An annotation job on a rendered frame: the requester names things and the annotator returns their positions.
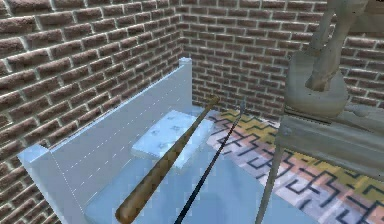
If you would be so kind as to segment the thin black stick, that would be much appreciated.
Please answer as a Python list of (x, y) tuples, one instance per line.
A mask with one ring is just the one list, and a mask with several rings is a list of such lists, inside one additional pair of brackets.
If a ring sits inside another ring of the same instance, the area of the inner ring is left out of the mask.
[(194, 188), (193, 192), (191, 193), (191, 195), (189, 196), (187, 202), (185, 203), (185, 205), (183, 206), (183, 209), (181, 210), (181, 212), (179, 213), (178, 217), (176, 218), (174, 224), (182, 224), (182, 221), (183, 219), (185, 218), (185, 216), (187, 215), (188, 211), (190, 210), (194, 200), (196, 199), (197, 195), (199, 194), (203, 184), (205, 183), (205, 180), (206, 178), (208, 177), (209, 173), (211, 172), (213, 166), (215, 165), (220, 153), (222, 152), (222, 150), (224, 149), (224, 147), (226, 146), (226, 143), (228, 141), (228, 139), (230, 138), (232, 132), (234, 131), (235, 127), (237, 126), (238, 122), (240, 121), (244, 111), (245, 111), (245, 108), (246, 108), (246, 103), (245, 103), (245, 99), (242, 100), (241, 104), (240, 104), (240, 111), (239, 111), (239, 115), (237, 116), (236, 120), (233, 122), (233, 125), (231, 126), (228, 134), (226, 135), (226, 137), (224, 138), (223, 142), (221, 143), (219, 149), (216, 151), (214, 157), (212, 158), (211, 162), (209, 163), (208, 167), (205, 169), (203, 175), (201, 176), (200, 180), (198, 181), (196, 187)]

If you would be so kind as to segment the pale grey statue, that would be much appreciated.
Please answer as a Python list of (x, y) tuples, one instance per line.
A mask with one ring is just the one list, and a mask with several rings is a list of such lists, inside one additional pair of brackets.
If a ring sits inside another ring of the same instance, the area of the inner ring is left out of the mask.
[(301, 116), (334, 118), (347, 103), (340, 73), (341, 52), (349, 33), (384, 32), (384, 0), (327, 0), (326, 9), (304, 51), (292, 55), (284, 109)]

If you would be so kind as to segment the brown wooden baseball bat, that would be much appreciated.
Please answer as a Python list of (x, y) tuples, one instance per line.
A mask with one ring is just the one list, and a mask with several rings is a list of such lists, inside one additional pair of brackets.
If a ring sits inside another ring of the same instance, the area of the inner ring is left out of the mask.
[(172, 145), (123, 201), (115, 212), (115, 217), (120, 224), (131, 224), (136, 219), (164, 177), (170, 171), (197, 127), (219, 101), (218, 96), (213, 96), (210, 99), (205, 109), (187, 131)]

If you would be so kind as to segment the pale blue pillow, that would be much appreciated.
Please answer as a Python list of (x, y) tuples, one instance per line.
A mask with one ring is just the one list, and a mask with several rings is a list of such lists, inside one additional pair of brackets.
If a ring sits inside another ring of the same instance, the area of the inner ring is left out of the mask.
[[(172, 110), (155, 123), (132, 147), (132, 154), (146, 159), (159, 160), (190, 128), (196, 116)], [(208, 140), (214, 123), (203, 119), (190, 137), (173, 169), (181, 172), (186, 168)]]

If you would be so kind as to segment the patterned colourful blanket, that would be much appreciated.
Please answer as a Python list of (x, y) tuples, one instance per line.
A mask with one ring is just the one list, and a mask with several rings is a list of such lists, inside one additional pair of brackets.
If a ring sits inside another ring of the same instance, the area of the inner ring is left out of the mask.
[[(279, 124), (229, 110), (210, 119), (208, 144), (258, 185), (262, 194)], [(262, 224), (384, 224), (384, 183), (325, 161), (284, 151)]]

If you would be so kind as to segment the pale grey table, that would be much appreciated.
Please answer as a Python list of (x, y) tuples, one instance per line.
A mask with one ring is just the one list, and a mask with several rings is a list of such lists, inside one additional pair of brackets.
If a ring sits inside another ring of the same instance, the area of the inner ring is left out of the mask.
[(288, 110), (275, 137), (255, 224), (263, 221), (286, 149), (384, 182), (384, 109), (350, 104), (332, 119)]

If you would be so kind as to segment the white bed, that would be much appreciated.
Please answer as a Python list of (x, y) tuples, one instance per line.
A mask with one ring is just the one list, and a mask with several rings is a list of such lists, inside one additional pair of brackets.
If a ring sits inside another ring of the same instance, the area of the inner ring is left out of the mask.
[[(61, 224), (119, 224), (116, 210), (160, 160), (137, 157), (132, 147), (172, 110), (196, 117), (204, 110), (192, 103), (188, 58), (56, 147), (30, 146), (19, 160)], [(212, 115), (217, 114), (210, 111), (204, 119), (212, 121)], [(171, 167), (131, 224), (174, 224), (217, 151), (208, 140), (181, 172)], [(264, 193), (257, 190), (257, 183), (220, 153), (182, 224), (255, 224)]]

